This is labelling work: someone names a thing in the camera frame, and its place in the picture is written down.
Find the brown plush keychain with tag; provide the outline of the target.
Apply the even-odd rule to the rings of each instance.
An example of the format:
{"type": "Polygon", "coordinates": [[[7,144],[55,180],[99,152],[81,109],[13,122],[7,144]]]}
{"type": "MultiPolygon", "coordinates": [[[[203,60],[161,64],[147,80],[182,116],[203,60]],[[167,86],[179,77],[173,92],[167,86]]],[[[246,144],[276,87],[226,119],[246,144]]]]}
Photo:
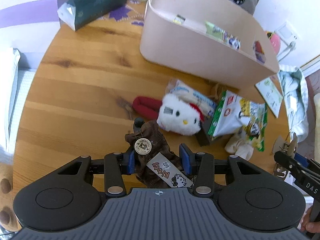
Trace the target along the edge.
{"type": "Polygon", "coordinates": [[[125,135],[135,153],[137,179],[150,189],[194,187],[194,176],[185,174],[182,158],[171,151],[155,120],[125,135]]]}

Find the cream cloth scrunchie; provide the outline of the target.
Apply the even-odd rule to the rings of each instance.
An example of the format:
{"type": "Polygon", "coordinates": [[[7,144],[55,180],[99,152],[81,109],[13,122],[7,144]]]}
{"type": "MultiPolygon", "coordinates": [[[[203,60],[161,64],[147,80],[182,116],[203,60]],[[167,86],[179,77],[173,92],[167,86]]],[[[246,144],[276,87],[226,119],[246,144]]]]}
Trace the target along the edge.
{"type": "Polygon", "coordinates": [[[246,141],[246,132],[243,129],[238,130],[227,142],[225,150],[230,155],[237,155],[249,161],[254,148],[246,141]]]}

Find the white kitty plush toy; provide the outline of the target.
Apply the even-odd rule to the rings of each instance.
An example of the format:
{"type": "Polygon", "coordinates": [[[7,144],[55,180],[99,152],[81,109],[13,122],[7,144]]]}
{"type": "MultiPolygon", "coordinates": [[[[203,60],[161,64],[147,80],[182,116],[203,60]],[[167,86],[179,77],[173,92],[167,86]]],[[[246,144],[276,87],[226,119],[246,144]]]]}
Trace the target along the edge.
{"type": "Polygon", "coordinates": [[[184,102],[174,94],[166,94],[162,100],[138,96],[132,108],[146,119],[156,120],[161,129],[185,136],[198,133],[204,122],[199,107],[184,102]]]}

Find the clear white snack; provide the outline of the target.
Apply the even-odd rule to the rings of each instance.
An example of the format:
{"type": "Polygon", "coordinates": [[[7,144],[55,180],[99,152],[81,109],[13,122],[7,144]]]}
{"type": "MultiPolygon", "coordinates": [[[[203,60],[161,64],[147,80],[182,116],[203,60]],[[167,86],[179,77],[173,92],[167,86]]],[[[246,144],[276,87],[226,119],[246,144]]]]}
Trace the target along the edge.
{"type": "Polygon", "coordinates": [[[212,117],[215,112],[216,103],[213,100],[194,90],[179,79],[170,80],[165,89],[165,93],[174,94],[186,103],[193,103],[199,107],[202,114],[206,117],[212,117]]]}

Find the white green snack bag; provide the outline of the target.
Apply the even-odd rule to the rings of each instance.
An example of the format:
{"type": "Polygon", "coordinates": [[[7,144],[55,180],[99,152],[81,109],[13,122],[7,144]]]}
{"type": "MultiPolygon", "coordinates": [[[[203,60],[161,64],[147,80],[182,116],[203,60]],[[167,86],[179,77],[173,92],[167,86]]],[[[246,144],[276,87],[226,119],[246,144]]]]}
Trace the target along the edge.
{"type": "Polygon", "coordinates": [[[267,105],[255,103],[224,90],[212,117],[208,131],[212,142],[224,135],[235,134],[243,129],[246,141],[263,152],[265,149],[265,128],[267,126],[267,105]]]}

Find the small black box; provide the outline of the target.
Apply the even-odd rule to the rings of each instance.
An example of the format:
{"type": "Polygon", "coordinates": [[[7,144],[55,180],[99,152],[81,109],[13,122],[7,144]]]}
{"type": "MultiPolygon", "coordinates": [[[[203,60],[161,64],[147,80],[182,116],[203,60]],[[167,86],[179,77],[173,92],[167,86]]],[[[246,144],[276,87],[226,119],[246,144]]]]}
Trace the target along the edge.
{"type": "Polygon", "coordinates": [[[212,118],[206,119],[200,124],[200,131],[195,134],[196,140],[200,146],[208,146],[212,142],[210,135],[208,135],[211,123],[212,118]]]}

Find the green leaf face mask sachet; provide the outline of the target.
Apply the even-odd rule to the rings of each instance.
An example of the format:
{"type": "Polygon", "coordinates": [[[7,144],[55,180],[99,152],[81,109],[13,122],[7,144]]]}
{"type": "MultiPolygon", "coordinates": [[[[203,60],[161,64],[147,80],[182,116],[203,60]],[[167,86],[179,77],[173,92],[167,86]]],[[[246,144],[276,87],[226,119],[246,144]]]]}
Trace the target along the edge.
{"type": "Polygon", "coordinates": [[[277,89],[273,80],[270,77],[268,77],[256,83],[255,87],[267,103],[271,112],[274,114],[276,118],[278,118],[283,96],[277,89]]]}

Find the light blue striped cloth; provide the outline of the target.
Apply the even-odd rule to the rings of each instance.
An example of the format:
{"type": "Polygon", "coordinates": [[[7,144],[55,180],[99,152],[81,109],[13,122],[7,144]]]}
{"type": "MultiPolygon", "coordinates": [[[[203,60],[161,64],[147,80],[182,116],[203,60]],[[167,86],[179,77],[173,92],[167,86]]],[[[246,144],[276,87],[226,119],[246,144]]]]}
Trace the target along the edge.
{"type": "Polygon", "coordinates": [[[300,68],[281,64],[278,79],[289,123],[290,139],[296,135],[298,142],[303,142],[309,134],[309,94],[305,76],[300,68]]]}

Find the pink burger toy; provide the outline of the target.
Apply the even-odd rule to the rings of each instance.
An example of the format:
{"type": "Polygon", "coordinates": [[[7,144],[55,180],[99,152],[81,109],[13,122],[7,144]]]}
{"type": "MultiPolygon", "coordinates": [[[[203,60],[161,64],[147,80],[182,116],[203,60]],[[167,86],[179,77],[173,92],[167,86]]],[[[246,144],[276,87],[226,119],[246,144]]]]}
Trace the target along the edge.
{"type": "Polygon", "coordinates": [[[280,47],[281,47],[281,39],[279,37],[278,34],[267,31],[266,35],[269,39],[269,41],[271,42],[271,45],[273,47],[273,50],[275,52],[276,55],[278,55],[278,53],[280,52],[280,47]]]}

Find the green panda snack bag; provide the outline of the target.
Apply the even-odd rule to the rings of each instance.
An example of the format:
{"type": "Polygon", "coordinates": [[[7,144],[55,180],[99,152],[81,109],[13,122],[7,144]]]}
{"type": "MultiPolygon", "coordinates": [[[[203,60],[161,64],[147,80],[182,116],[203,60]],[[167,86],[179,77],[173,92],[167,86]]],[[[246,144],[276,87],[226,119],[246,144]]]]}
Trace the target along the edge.
{"type": "Polygon", "coordinates": [[[228,45],[234,50],[240,49],[241,42],[236,36],[228,33],[227,31],[223,30],[222,28],[218,27],[213,23],[205,22],[205,25],[207,35],[209,35],[217,41],[224,43],[225,45],[228,45]]]}

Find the beige plastic storage bin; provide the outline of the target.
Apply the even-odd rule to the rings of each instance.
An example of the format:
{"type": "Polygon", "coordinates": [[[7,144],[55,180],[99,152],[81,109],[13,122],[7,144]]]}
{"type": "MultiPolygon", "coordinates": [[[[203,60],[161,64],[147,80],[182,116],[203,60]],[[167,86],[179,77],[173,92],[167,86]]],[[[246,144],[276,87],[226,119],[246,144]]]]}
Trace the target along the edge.
{"type": "Polygon", "coordinates": [[[230,0],[148,0],[140,52],[150,62],[238,89],[279,72],[265,31],[230,0]],[[177,14],[182,25],[173,22],[177,14]],[[205,22],[236,36],[240,49],[207,35],[205,22]]]}

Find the blue stick snack packet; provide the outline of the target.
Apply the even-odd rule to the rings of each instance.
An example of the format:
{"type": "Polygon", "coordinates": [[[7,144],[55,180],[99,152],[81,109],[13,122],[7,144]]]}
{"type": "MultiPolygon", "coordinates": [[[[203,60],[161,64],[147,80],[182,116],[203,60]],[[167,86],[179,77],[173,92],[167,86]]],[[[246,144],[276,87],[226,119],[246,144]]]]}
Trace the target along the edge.
{"type": "Polygon", "coordinates": [[[182,25],[185,22],[185,18],[183,16],[177,14],[175,16],[175,18],[173,19],[173,22],[176,23],[176,24],[182,25]]]}

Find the purple flower table mat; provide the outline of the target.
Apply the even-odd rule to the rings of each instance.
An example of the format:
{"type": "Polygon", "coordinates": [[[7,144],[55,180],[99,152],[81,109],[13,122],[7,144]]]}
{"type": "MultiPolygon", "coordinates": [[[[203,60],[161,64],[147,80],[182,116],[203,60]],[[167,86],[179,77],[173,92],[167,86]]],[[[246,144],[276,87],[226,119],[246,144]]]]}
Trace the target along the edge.
{"type": "Polygon", "coordinates": [[[99,20],[111,22],[129,22],[131,25],[144,26],[146,1],[127,0],[127,3],[104,16],[99,20]]]}

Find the dark green tissue pack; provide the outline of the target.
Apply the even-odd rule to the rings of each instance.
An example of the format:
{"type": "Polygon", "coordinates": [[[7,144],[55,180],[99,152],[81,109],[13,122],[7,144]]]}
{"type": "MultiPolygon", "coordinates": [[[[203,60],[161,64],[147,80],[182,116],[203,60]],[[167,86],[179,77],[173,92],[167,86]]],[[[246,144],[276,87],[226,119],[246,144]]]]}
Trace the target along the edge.
{"type": "Polygon", "coordinates": [[[57,10],[61,21],[77,31],[92,21],[125,5],[127,0],[68,0],[57,10]]]}

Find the white wall socket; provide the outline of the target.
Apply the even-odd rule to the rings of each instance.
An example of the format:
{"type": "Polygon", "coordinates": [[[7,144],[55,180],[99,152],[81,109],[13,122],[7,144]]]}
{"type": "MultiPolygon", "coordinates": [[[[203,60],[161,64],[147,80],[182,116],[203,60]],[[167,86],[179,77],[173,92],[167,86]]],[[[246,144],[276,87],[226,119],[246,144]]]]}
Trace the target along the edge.
{"type": "Polygon", "coordinates": [[[298,35],[294,27],[290,22],[287,21],[279,26],[274,32],[286,45],[289,45],[292,42],[296,42],[298,39],[298,35]]]}

